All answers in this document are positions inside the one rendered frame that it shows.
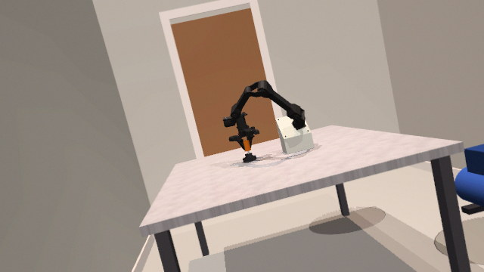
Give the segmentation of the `orange knob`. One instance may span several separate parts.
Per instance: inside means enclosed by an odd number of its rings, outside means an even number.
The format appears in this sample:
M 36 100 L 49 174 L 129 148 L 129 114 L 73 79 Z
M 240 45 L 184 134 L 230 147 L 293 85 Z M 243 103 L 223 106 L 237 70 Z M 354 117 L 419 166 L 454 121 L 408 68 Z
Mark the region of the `orange knob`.
M 243 143 L 244 143 L 245 151 L 251 150 L 249 140 L 248 141 L 243 141 Z

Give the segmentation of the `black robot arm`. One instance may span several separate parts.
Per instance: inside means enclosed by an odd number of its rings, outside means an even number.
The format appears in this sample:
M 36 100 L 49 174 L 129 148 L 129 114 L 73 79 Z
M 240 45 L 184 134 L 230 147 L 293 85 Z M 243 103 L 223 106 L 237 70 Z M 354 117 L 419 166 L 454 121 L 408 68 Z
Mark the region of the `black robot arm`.
M 256 92 L 253 92 L 257 88 Z M 224 117 L 223 122 L 225 127 L 234 126 L 236 123 L 237 125 L 242 125 L 246 123 L 245 117 L 247 113 L 242 112 L 242 109 L 249 99 L 249 97 L 264 97 L 269 98 L 274 101 L 278 106 L 282 107 L 284 110 L 287 111 L 287 117 L 293 119 L 292 125 L 296 130 L 305 127 L 305 113 L 304 110 L 296 105 L 291 104 L 287 100 L 285 100 L 282 96 L 280 96 L 277 92 L 273 90 L 271 85 L 265 81 L 255 82 L 250 86 L 247 86 L 244 89 L 243 94 L 240 96 L 240 99 L 236 104 L 234 104 L 231 108 L 231 115 L 229 117 Z M 246 128 L 241 129 L 241 133 L 244 133 L 246 137 L 253 135 L 253 132 L 256 132 L 255 127 L 249 127 L 247 125 Z

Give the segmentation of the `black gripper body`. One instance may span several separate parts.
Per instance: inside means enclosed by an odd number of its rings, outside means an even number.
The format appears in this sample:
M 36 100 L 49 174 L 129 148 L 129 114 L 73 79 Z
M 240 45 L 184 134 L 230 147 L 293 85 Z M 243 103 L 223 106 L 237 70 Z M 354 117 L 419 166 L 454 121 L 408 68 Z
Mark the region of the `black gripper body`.
M 247 127 L 247 124 L 244 123 L 242 125 L 237 125 L 237 129 L 238 129 L 238 136 L 237 135 L 234 135 L 234 136 L 231 136 L 229 137 L 229 141 L 239 141 L 239 140 L 242 140 L 243 137 L 246 137 L 245 135 L 243 135 L 244 133 L 241 133 L 241 129 L 242 128 L 246 128 Z M 259 134 L 259 130 L 256 129 L 256 132 L 253 132 L 253 134 Z

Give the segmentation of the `black round pedestal with silver shaft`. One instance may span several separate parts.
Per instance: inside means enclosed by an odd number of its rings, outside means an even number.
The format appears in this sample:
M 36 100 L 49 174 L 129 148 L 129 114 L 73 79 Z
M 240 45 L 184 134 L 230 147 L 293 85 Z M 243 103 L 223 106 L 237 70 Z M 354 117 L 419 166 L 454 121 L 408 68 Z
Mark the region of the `black round pedestal with silver shaft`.
M 244 162 L 252 162 L 256 160 L 256 156 L 250 153 L 250 151 L 247 151 L 247 154 L 245 154 L 245 157 L 243 158 Z

